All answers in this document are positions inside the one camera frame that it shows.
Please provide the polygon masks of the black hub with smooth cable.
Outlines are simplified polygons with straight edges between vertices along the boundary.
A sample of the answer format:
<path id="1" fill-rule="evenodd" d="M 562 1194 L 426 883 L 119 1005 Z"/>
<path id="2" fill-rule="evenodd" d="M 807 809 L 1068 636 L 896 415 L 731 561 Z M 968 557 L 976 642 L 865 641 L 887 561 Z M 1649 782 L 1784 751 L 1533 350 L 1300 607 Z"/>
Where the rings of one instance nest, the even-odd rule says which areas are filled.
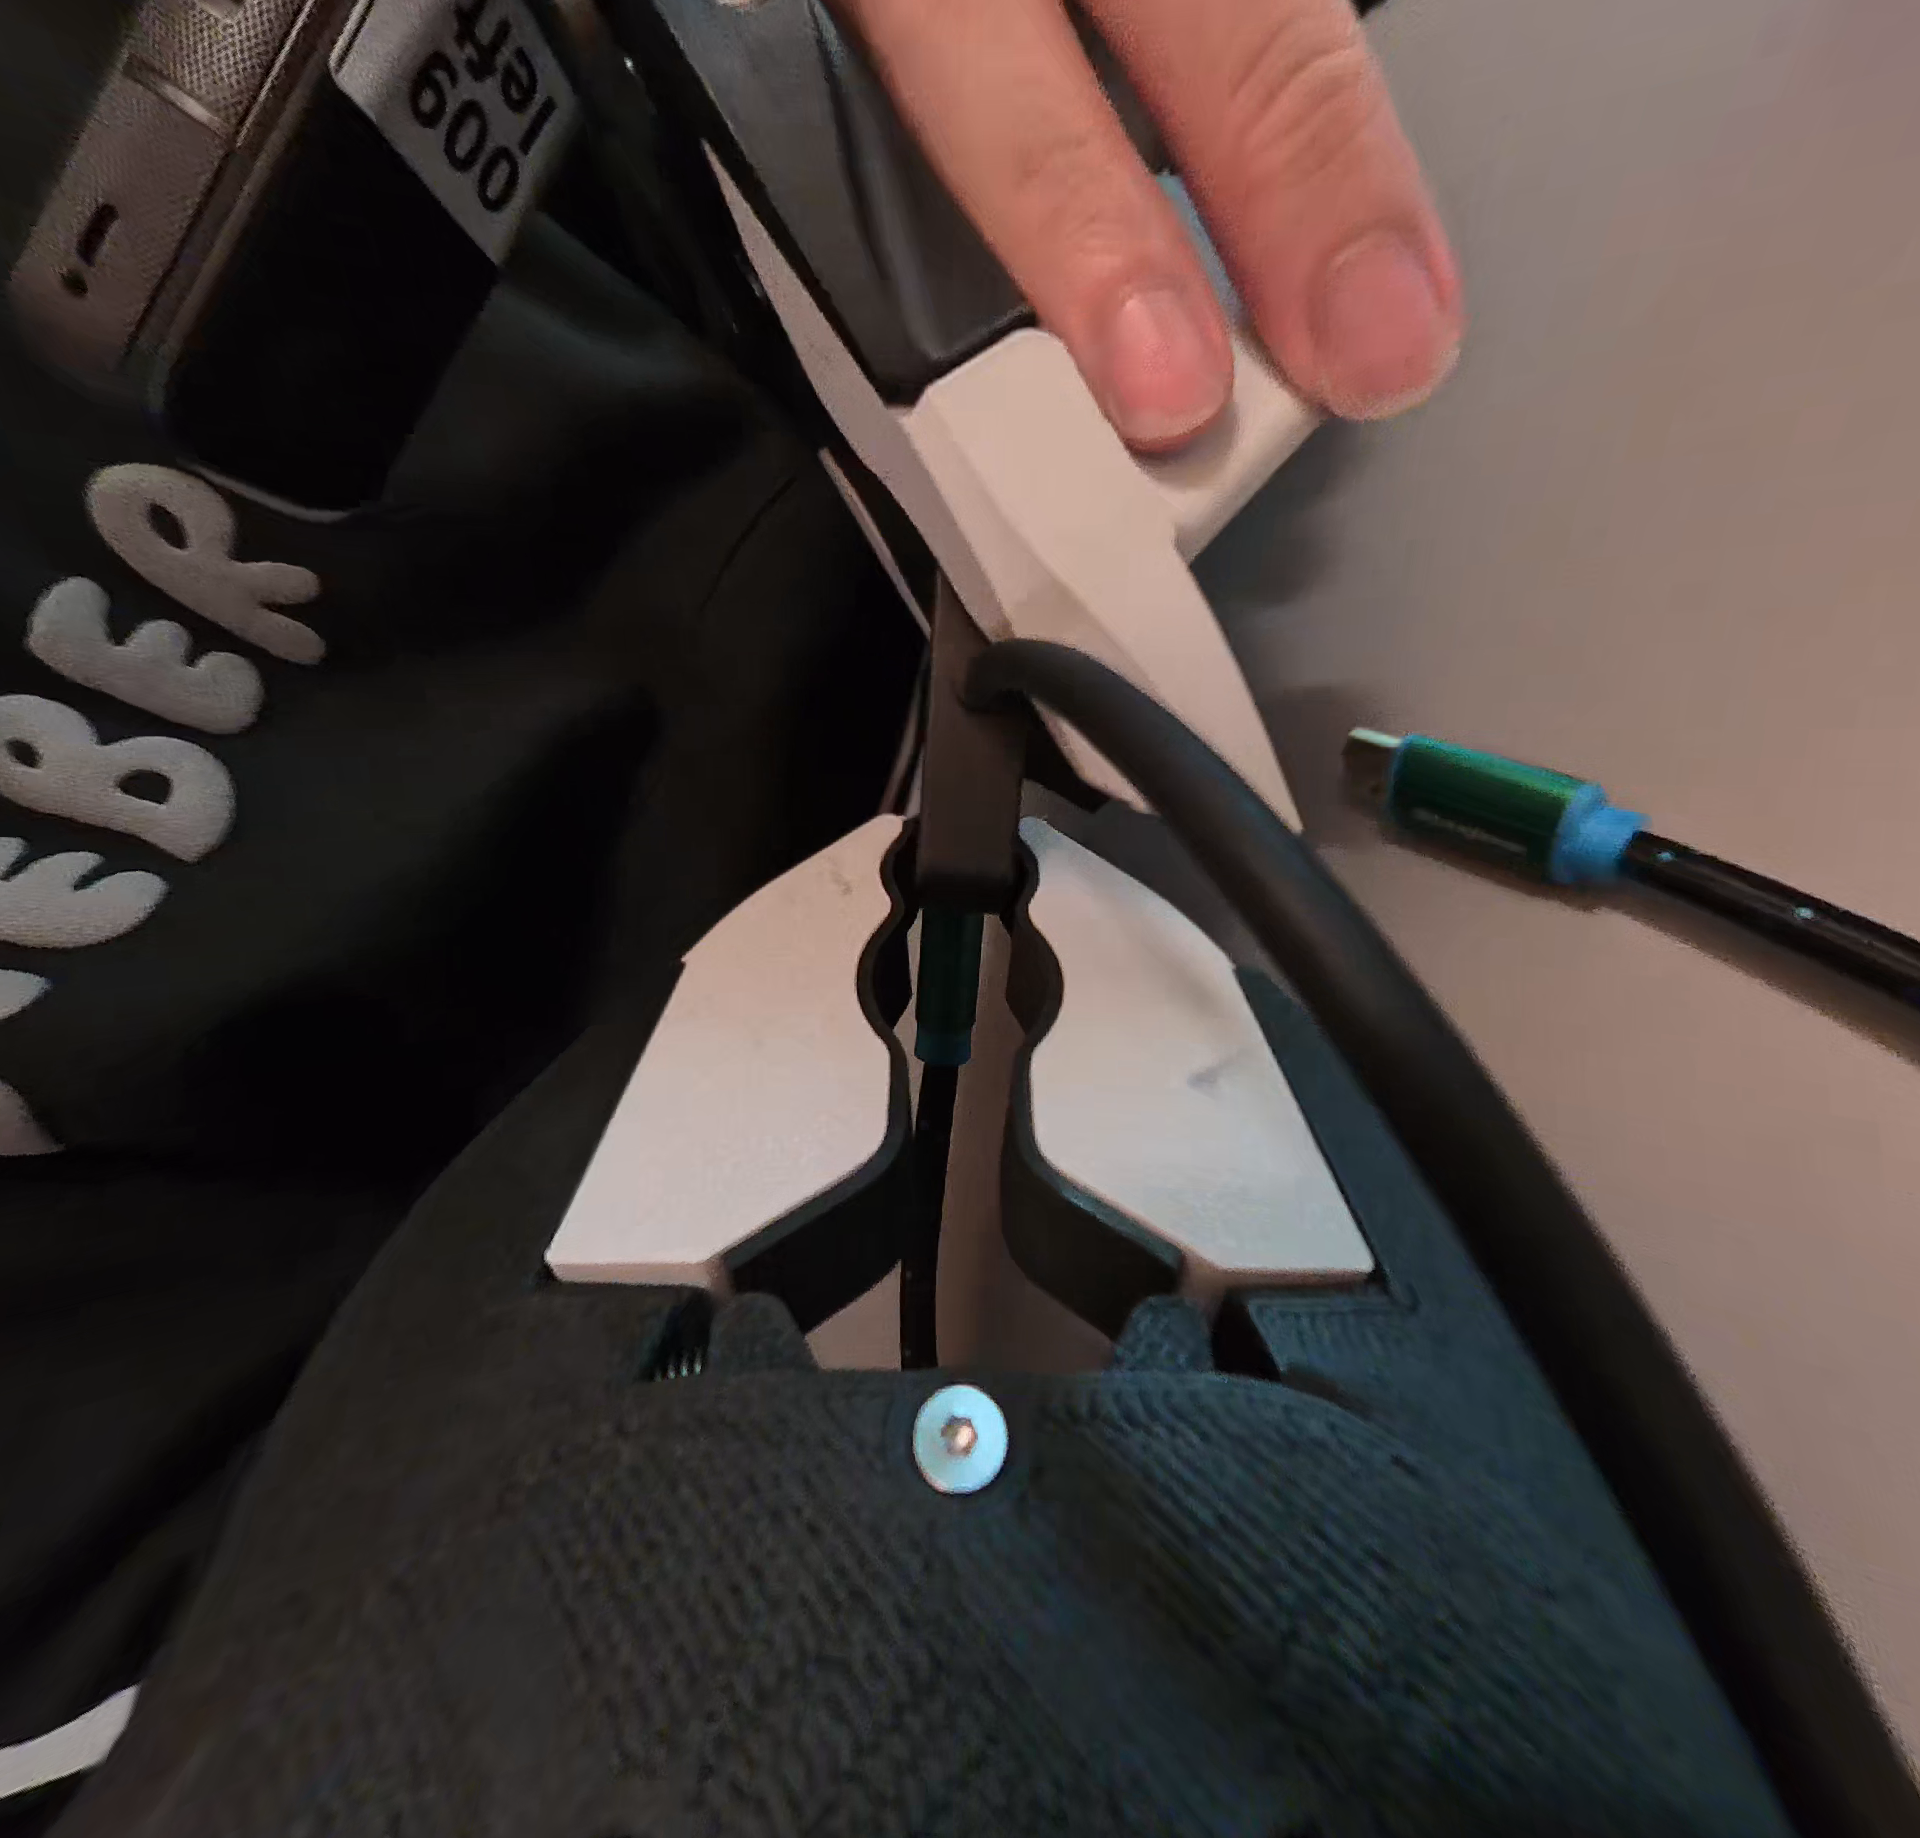
<path id="1" fill-rule="evenodd" d="M 932 624 L 922 885 L 1013 897 L 1040 717 L 1165 820 L 1353 1071 L 1524 1337 L 1799 1833 L 1916 1833 L 1916 1783 L 1810 1572 L 1642 1289 L 1484 1061 L 1320 855 L 1182 719 L 1084 652 Z"/>

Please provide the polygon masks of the person's left hand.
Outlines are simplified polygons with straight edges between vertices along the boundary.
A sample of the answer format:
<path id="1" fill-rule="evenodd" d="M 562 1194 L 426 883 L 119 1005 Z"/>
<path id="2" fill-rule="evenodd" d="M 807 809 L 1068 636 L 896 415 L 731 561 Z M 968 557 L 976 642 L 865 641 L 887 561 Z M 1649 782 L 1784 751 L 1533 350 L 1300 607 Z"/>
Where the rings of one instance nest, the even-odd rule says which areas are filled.
<path id="1" fill-rule="evenodd" d="M 1117 433 L 1226 409 L 1231 329 L 1070 17 L 1121 70 L 1285 386 L 1384 420 L 1454 370 L 1454 249 L 1353 0 L 827 0 Z"/>

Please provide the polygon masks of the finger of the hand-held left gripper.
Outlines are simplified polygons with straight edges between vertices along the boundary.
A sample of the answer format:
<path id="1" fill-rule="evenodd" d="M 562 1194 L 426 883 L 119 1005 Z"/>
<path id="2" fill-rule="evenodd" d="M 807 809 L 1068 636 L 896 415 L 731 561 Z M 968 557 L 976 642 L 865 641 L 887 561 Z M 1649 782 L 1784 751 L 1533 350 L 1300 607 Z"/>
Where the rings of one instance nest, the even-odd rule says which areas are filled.
<path id="1" fill-rule="evenodd" d="M 1182 451 L 1139 456 L 1066 346 L 1022 329 L 889 408 L 719 159 L 708 160 L 799 365 L 848 456 L 995 641 L 1109 664 L 1206 742 L 1287 828 L 1300 813 L 1237 658 L 1189 573 L 1317 415 L 1229 292 L 1233 401 Z"/>
<path id="2" fill-rule="evenodd" d="M 879 567 L 906 607 L 919 636 L 919 658 L 916 664 L 916 683 L 908 696 L 906 715 L 901 726 L 901 744 L 896 745 L 893 766 L 886 776 L 879 809 L 886 814 L 916 817 L 919 809 L 924 751 L 927 737 L 930 709 L 930 666 L 932 666 L 932 579 L 930 559 L 918 543 L 918 533 L 896 506 L 889 506 L 876 489 L 872 476 L 852 463 L 850 456 L 824 447 L 821 465 L 848 507 L 867 548 L 876 557 Z"/>

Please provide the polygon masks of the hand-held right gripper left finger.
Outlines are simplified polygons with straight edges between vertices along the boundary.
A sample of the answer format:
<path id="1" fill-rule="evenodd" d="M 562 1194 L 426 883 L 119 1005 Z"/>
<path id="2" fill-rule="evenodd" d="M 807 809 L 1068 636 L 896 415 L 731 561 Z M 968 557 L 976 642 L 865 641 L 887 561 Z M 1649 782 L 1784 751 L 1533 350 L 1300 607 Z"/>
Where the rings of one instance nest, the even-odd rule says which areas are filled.
<path id="1" fill-rule="evenodd" d="M 881 814 L 699 938 L 547 1244 L 574 1286 L 770 1297 L 813 1333 L 901 1265 L 908 822 Z"/>

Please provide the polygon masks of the person's black hoodie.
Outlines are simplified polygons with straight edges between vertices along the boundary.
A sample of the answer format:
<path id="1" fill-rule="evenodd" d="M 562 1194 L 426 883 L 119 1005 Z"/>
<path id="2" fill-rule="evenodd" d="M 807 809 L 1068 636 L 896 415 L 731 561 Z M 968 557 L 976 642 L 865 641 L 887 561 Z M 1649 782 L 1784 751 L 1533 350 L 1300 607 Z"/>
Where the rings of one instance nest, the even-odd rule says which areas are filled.
<path id="1" fill-rule="evenodd" d="M 329 1319 L 629 950 L 874 809 L 919 652 L 702 375 L 484 377 L 323 528 L 4 353 L 4 1796 L 101 1762 Z"/>

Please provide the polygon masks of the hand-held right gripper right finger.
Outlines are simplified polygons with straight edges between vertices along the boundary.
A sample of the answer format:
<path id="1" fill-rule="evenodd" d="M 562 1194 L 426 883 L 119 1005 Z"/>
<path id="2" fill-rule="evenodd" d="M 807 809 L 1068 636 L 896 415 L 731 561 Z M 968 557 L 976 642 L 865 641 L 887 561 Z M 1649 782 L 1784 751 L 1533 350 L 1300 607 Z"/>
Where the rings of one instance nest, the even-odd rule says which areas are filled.
<path id="1" fill-rule="evenodd" d="M 1002 1241 L 1114 1337 L 1146 1301 L 1349 1295 L 1375 1253 L 1233 959 L 1182 910 L 1042 819 L 1007 923 L 1019 1024 Z"/>

